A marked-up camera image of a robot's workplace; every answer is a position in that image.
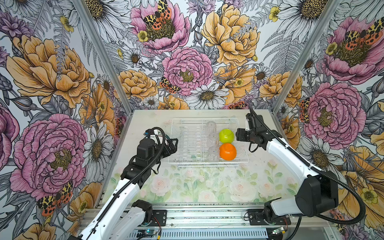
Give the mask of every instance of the floral wallpaper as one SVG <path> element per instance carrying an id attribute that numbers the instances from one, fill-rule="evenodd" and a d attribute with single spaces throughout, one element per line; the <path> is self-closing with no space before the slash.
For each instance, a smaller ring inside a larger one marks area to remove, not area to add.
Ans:
<path id="1" fill-rule="evenodd" d="M 0 235 L 66 240 L 127 114 L 70 1 L 0 1 Z"/>
<path id="2" fill-rule="evenodd" d="M 330 22 L 303 66 L 298 102 L 288 96 L 277 114 L 292 147 L 363 199 L 366 217 L 340 225 L 343 239 L 384 239 L 383 9 L 383 1 L 342 1 L 336 13 L 344 16 Z M 339 188 L 331 215 L 358 213 L 354 197 Z"/>
<path id="3" fill-rule="evenodd" d="M 134 109 L 271 108 L 326 3 L 86 1 Z M 290 106 L 302 97 L 302 82 Z"/>

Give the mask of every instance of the clear plastic cup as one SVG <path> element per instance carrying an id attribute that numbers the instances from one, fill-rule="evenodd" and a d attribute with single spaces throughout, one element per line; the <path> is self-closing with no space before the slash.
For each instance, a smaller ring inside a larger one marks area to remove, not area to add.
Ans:
<path id="1" fill-rule="evenodd" d="M 208 148 L 207 162 L 218 162 L 219 150 L 218 146 Z"/>
<path id="2" fill-rule="evenodd" d="M 207 147 L 218 146 L 218 134 L 216 132 L 208 135 Z"/>
<path id="3" fill-rule="evenodd" d="M 211 133 L 216 133 L 217 132 L 216 123 L 214 121 L 207 122 L 205 125 L 205 129 L 206 129 L 205 132 L 207 135 L 209 135 Z"/>

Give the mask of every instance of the white daisy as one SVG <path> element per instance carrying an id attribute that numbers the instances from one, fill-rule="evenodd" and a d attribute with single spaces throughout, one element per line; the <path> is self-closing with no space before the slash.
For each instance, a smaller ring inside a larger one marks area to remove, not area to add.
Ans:
<path id="1" fill-rule="evenodd" d="M 271 76 L 272 72 L 268 67 L 258 68 L 255 72 L 255 81 L 264 81 Z"/>
<path id="2" fill-rule="evenodd" d="M 347 17 L 347 14 L 351 11 L 351 7 L 349 6 L 348 3 L 342 3 L 340 4 L 336 12 L 333 14 L 331 17 L 331 20 L 329 22 L 329 28 L 332 29 L 333 31 L 338 28 L 340 23 L 344 21 L 344 19 Z"/>
<path id="3" fill-rule="evenodd" d="M 202 85 L 196 90 L 192 90 L 192 95 L 185 98 L 185 102 L 191 109 L 218 109 L 224 106 L 225 99 L 222 98 L 229 94 L 228 88 L 218 89 L 219 84 L 214 83 L 209 88 Z"/>
<path id="4" fill-rule="evenodd" d="M 383 0 L 353 0 L 351 7 L 354 7 L 350 13 L 351 17 L 359 16 L 359 22 L 367 18 L 366 23 L 373 20 L 379 20 L 384 17 L 384 1 Z"/>
<path id="5" fill-rule="evenodd" d="M 140 49 L 129 49 L 123 55 L 124 62 L 129 64 L 131 67 L 139 67 L 143 63 L 141 58 Z"/>
<path id="6" fill-rule="evenodd" d="M 91 141 L 84 144 L 84 162 L 88 182 L 102 182 L 107 174 L 109 156 L 113 149 L 112 135 L 107 131 L 107 125 L 101 122 L 99 131 L 91 127 Z"/>
<path id="7" fill-rule="evenodd" d="M 320 17 L 328 0 L 283 0 L 277 17 L 283 22 L 277 29 L 284 33 L 284 38 L 292 34 L 292 39 L 298 37 L 299 43 L 306 41 L 308 34 Z"/>
<path id="8" fill-rule="evenodd" d="M 278 119 L 284 119 L 288 116 L 289 107 L 286 103 L 282 103 L 279 107 L 279 111 L 277 112 Z"/>
<path id="9" fill-rule="evenodd" d="M 308 137 L 300 138 L 300 143 L 297 150 L 301 155 L 315 166 L 321 168 L 323 171 L 333 172 L 337 178 L 343 183 L 347 184 L 345 177 L 336 169 L 336 165 L 343 165 L 344 161 L 338 155 L 329 153 L 329 143 L 323 142 L 322 139 L 317 139 L 312 136 L 312 139 Z"/>
<path id="10" fill-rule="evenodd" d="M 63 14 L 69 19 L 69 25 L 79 28 L 82 39 L 86 32 L 73 2 L 77 0 L 58 0 Z M 99 29 L 101 38 L 110 43 L 124 38 L 129 22 L 129 2 L 126 0 L 85 0 L 88 10 Z"/>
<path id="11" fill-rule="evenodd" d="M 148 3 L 154 7 L 155 6 L 155 0 L 131 0 L 131 5 L 133 7 L 137 7 L 139 6 L 140 4 L 146 8 L 148 6 Z"/>
<path id="12" fill-rule="evenodd" d="M 155 97 L 144 98 L 142 102 L 149 109 L 157 109 L 159 106 L 159 100 Z"/>
<path id="13" fill-rule="evenodd" d="M 3 0 L 4 5 L 23 17 L 35 17 L 41 8 L 40 0 Z"/>
<path id="14" fill-rule="evenodd" d="M 315 53 L 311 53 L 311 56 L 309 57 L 309 59 L 304 64 L 304 67 L 303 67 L 303 70 L 302 70 L 303 73 L 304 74 L 309 73 L 313 69 L 313 67 L 314 67 L 315 63 L 317 62 L 317 60 L 319 60 L 317 55 Z"/>

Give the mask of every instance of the orange peony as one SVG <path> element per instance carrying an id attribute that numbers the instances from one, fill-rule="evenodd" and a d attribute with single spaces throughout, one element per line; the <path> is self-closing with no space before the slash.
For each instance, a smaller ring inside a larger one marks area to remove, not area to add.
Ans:
<path id="1" fill-rule="evenodd" d="M 217 62 L 241 66 L 247 62 L 247 58 L 255 55 L 260 32 L 257 32 L 256 26 L 249 31 L 249 25 L 249 17 L 241 15 L 233 5 L 224 4 L 221 16 L 215 11 L 208 14 L 201 34 L 209 41 L 205 45 L 217 46 Z"/>
<path id="2" fill-rule="evenodd" d="M 92 124 L 96 124 L 99 127 L 101 122 L 103 122 L 107 125 L 109 133 L 113 136 L 116 122 L 112 109 L 113 104 L 107 98 L 107 94 L 107 91 L 99 83 L 97 88 L 92 90 L 92 97 L 84 98 L 79 109 L 79 116 L 81 124 L 84 124 L 86 127 Z"/>
<path id="3" fill-rule="evenodd" d="M 35 223 L 13 240 L 55 240 L 55 232 L 56 227 L 49 225 L 49 223 L 45 224 L 44 227 L 39 223 Z"/>
<path id="4" fill-rule="evenodd" d="M 135 96 L 143 100 L 158 93 L 156 82 L 141 71 L 122 71 L 118 78 L 128 98 Z"/>
<path id="5" fill-rule="evenodd" d="M 299 119 L 294 119 L 293 116 L 288 118 L 288 116 L 281 122 L 281 127 L 284 130 L 285 136 L 288 139 L 289 145 L 293 149 L 296 149 L 300 141 L 300 128 L 299 128 Z"/>
<path id="6" fill-rule="evenodd" d="M 229 94 L 226 96 L 225 104 L 235 103 L 246 95 L 246 91 L 252 90 L 252 80 L 256 69 L 241 67 L 229 64 L 225 67 L 219 67 L 214 76 L 221 81 L 225 81 L 222 88 L 228 88 Z"/>
<path id="7" fill-rule="evenodd" d="M 94 207 L 100 190 L 101 183 L 91 182 L 85 185 L 79 195 L 71 202 L 70 209 L 72 212 L 67 216 L 67 219 L 73 222 L 72 226 L 68 229 L 68 232 L 72 235 L 77 234 L 86 210 Z"/>
<path id="8" fill-rule="evenodd" d="M 366 205 L 365 225 L 377 228 L 384 223 L 384 162 L 366 146 L 349 146 L 344 160 L 349 171 L 341 171 L 341 174 Z M 339 189 L 338 209 L 351 217 L 356 217 L 360 211 L 355 197 L 346 189 Z"/>
<path id="9" fill-rule="evenodd" d="M 274 96 L 278 96 L 285 85 L 289 74 L 291 71 L 285 72 L 283 74 L 278 73 L 272 75 L 270 78 L 267 78 L 268 84 L 264 84 L 259 88 L 260 97 L 267 97 L 271 99 Z M 285 102 L 289 107 L 293 108 L 298 104 L 298 100 L 301 98 L 301 85 L 303 83 L 303 78 L 298 76 L 296 82 L 293 84 L 291 90 L 288 93 L 288 96 L 285 99 Z"/>
<path id="10" fill-rule="evenodd" d="M 55 94 L 75 108 L 90 92 L 89 73 L 74 49 L 66 47 L 65 64 L 61 80 L 57 76 L 56 48 L 52 39 L 44 43 L 36 37 L 13 38 L 13 45 L 23 53 L 24 58 L 7 57 L 7 70 L 20 87 L 22 96 L 44 96 L 41 104 L 48 103 Z"/>
<path id="11" fill-rule="evenodd" d="M 173 95 L 164 97 L 164 102 L 160 102 L 157 109 L 189 109 L 188 104 L 181 98 L 176 98 Z"/>

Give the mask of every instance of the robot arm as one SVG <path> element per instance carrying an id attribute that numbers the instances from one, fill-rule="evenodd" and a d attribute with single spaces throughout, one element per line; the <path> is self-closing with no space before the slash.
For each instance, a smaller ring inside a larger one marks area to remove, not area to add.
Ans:
<path id="1" fill-rule="evenodd" d="M 152 167 L 177 151 L 178 140 L 170 139 L 158 127 L 148 129 L 144 135 L 146 137 L 137 147 L 137 155 L 123 170 L 112 196 L 79 237 L 70 236 L 68 240 L 124 240 L 137 226 L 150 223 L 152 205 L 142 200 L 134 202 L 127 215 L 122 219 L 121 216 L 151 175 Z"/>
<path id="2" fill-rule="evenodd" d="M 267 222 L 275 222 L 276 218 L 287 214 L 313 217 L 337 207 L 338 187 L 336 182 L 321 177 L 313 170 L 314 168 L 320 169 L 312 163 L 307 161 L 305 164 L 300 160 L 298 158 L 300 154 L 290 148 L 279 133 L 266 127 L 262 116 L 256 117 L 248 113 L 246 117 L 249 130 L 237 129 L 237 140 L 258 144 L 259 147 L 274 155 L 293 173 L 300 186 L 294 197 L 275 199 L 265 203 L 264 217 Z M 335 176 L 332 172 L 327 172 L 327 174 Z"/>

